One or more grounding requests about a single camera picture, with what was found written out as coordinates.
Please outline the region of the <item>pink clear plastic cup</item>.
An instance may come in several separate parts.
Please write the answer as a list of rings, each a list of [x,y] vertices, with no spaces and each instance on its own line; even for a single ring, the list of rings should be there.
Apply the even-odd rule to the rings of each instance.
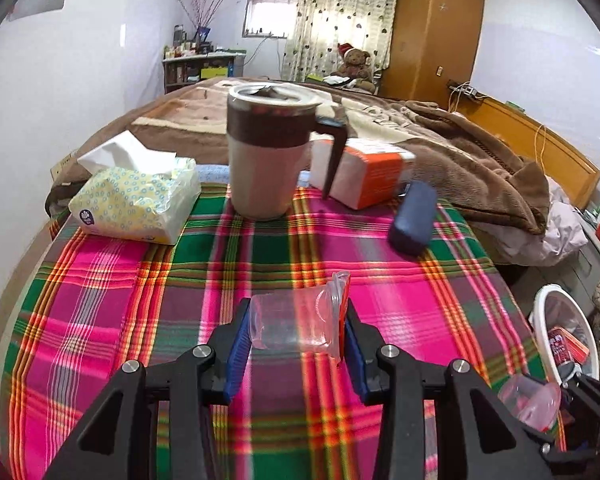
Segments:
[[[556,382],[541,382],[527,375],[516,374],[502,385],[498,398],[520,422],[544,432],[555,425],[562,390]]]

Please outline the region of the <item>red flat card box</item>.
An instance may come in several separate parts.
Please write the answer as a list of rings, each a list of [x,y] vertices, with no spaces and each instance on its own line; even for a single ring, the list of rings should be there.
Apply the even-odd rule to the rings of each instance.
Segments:
[[[547,336],[557,366],[567,362],[583,365],[588,359],[590,350],[586,344],[562,326],[554,326],[548,331]]]

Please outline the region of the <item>grey bedside drawer cabinet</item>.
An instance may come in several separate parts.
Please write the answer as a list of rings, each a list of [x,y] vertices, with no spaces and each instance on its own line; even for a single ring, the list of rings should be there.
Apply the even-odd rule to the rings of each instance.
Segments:
[[[579,216],[580,226],[588,241],[556,266],[557,283],[576,300],[586,316],[594,310],[593,295],[600,281],[600,240],[585,218]]]

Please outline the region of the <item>plaid pink green tablecloth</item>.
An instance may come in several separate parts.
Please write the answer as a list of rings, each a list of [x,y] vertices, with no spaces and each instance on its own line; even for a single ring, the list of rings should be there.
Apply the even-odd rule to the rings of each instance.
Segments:
[[[492,388],[546,373],[530,327],[460,212],[440,200],[428,247],[396,252],[393,204],[355,211],[300,188],[282,218],[234,211],[207,184],[172,246],[96,236],[64,214],[23,298],[3,373],[4,455],[39,479],[126,361],[176,359],[230,322],[240,300],[254,344],[242,388],[212,412],[229,479],[367,479],[379,408],[332,355],[325,296],[347,273],[360,319],[388,344],[440,365],[468,361]]]

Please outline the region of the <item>white bed sheet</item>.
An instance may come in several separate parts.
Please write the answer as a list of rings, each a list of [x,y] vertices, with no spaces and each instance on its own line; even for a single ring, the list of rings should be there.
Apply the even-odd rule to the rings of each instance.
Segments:
[[[570,204],[567,194],[555,180],[551,177],[546,180],[550,210],[542,235],[531,235],[509,226],[469,223],[494,263],[554,266],[588,244],[577,209]]]

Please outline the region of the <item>dark blue glasses case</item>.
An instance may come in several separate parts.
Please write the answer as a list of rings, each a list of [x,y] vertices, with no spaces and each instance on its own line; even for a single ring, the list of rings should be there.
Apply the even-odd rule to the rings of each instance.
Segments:
[[[436,190],[425,182],[412,181],[389,228],[389,245],[402,255],[418,257],[430,243],[436,214]]]

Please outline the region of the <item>wooden bed headboard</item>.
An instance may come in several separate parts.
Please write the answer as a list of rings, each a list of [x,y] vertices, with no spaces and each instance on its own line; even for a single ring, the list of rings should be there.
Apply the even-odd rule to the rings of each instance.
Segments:
[[[462,96],[457,110],[498,136],[517,155],[535,160],[573,206],[584,209],[588,204],[600,182],[600,170],[559,134],[490,96],[481,100]]]

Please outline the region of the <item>soft pack of tissues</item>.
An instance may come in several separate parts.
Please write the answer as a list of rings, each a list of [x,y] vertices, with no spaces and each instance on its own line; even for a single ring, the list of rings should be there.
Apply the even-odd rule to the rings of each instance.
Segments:
[[[69,210],[90,234],[174,245],[201,193],[195,159],[150,150],[128,130],[78,164],[91,177]]]

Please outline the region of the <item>orange white cardboard box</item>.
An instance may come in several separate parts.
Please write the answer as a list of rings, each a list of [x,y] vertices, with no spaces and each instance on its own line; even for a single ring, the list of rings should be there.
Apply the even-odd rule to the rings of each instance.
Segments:
[[[411,180],[416,155],[375,139],[350,138],[328,197],[360,210],[396,196]]]

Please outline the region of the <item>brown beige lidded mug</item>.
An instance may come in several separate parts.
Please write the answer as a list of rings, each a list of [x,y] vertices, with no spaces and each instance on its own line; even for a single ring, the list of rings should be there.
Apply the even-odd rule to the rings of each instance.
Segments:
[[[320,105],[317,94],[295,84],[250,82],[228,90],[230,200],[238,214],[263,221],[285,214],[314,132],[332,139],[322,188],[329,196],[349,130],[342,120],[318,116]]]

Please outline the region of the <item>brown teddy bear santa hat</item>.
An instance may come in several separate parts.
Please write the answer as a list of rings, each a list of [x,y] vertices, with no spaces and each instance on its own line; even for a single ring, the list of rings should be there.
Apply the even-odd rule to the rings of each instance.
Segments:
[[[370,70],[370,54],[367,51],[352,47],[347,42],[338,44],[341,58],[340,66],[332,72],[332,76],[347,79],[348,88],[358,88],[374,93],[373,73]]]

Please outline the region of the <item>grey shelf with clutter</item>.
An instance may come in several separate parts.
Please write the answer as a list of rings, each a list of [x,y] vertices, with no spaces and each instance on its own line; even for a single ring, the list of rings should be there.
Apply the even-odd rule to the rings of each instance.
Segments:
[[[245,59],[245,52],[233,51],[166,58],[162,61],[164,92],[170,93],[215,77],[241,77]]]

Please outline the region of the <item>orange wooden wardrobe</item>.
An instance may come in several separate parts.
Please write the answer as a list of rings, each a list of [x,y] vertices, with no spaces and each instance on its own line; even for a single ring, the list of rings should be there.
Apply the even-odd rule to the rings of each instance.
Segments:
[[[450,84],[470,81],[486,0],[396,0],[390,63],[379,95],[448,106]]]

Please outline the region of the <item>patterned window curtain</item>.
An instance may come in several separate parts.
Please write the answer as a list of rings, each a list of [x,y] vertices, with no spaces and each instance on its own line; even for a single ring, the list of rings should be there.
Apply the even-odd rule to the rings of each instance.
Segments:
[[[282,78],[326,76],[341,64],[345,44],[370,54],[370,74],[389,67],[398,0],[294,0],[294,28],[286,41]]]

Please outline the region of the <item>small bright window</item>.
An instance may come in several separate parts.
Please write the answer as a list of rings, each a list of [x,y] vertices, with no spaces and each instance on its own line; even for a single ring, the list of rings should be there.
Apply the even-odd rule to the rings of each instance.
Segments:
[[[247,0],[244,38],[288,39],[296,22],[296,0]]]

